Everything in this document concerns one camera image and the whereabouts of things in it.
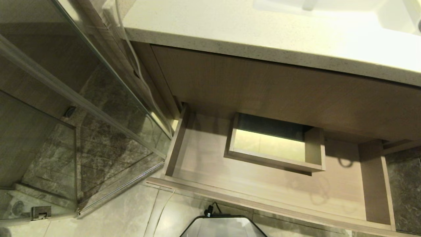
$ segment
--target wooden cabinet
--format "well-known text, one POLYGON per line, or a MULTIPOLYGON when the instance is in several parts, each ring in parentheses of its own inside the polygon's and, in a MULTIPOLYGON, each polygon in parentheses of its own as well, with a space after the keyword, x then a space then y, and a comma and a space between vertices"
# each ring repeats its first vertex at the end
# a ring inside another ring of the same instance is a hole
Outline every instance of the wooden cabinet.
POLYGON ((384 140, 421 139, 421 90, 357 75, 152 45, 172 95, 384 140))
MULTIPOLYGON (((421 139, 419 88, 135 44, 140 54, 142 47, 154 54, 148 60, 159 69, 154 80, 165 87, 160 91, 185 103, 165 173, 148 178, 149 183, 323 225, 411 236, 395 231, 382 139, 421 139), (326 140, 318 146, 324 149, 323 169, 306 175, 259 164, 262 159, 228 158, 227 142, 237 112, 322 129, 326 140)), ((396 151, 393 145, 388 149, 396 151)))
POLYGON ((147 182, 328 226, 381 236, 395 232, 381 140, 328 138, 326 170, 305 175, 226 157, 230 120, 187 104, 164 174, 147 182))

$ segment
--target sink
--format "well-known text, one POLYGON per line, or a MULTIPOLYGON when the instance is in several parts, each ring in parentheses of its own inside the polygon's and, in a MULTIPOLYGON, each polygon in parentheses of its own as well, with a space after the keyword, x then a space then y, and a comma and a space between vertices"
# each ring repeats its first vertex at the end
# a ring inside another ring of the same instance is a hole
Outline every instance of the sink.
POLYGON ((421 0, 254 0, 253 7, 421 35, 421 0))

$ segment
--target bathroom vanity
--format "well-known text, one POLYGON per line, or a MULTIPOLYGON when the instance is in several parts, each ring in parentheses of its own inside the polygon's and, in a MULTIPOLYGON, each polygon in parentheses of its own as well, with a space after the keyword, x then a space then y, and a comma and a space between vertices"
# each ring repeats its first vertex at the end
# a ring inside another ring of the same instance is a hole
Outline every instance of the bathroom vanity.
POLYGON ((157 2, 136 1, 124 20, 179 117, 164 175, 148 182, 327 226, 411 236, 396 232, 384 155, 421 145, 421 37, 261 11, 253 1, 157 2), (303 149, 323 162, 302 173, 270 156, 236 154, 237 113, 317 128, 303 149))

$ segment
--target glass shower door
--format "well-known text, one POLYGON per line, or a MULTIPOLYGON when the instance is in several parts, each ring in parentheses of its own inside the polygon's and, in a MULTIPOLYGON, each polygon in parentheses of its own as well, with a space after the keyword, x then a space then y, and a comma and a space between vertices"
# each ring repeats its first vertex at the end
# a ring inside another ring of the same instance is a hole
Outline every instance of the glass shower door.
POLYGON ((75 128, 3 91, 0 105, 0 223, 75 214, 75 128))
MULTIPOLYGON (((162 167, 171 137, 171 128, 163 129, 127 87, 124 81, 133 72, 112 60, 101 32, 90 23, 93 16, 81 11, 89 4, 0 0, 0 90, 75 127, 76 135, 64 136, 76 139, 82 214, 162 167), (69 107, 73 113, 63 116, 69 107)), ((64 160, 53 163, 65 169, 64 160)), ((41 185, 59 178, 47 174, 30 185, 69 199, 68 193, 41 185)))

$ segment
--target countertop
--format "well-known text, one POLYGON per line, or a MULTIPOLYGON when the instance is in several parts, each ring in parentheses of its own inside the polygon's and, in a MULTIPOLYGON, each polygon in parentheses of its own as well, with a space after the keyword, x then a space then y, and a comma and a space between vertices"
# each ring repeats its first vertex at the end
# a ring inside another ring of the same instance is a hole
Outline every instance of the countertop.
POLYGON ((136 0, 132 41, 365 75, 421 86, 421 36, 260 11, 253 0, 136 0))

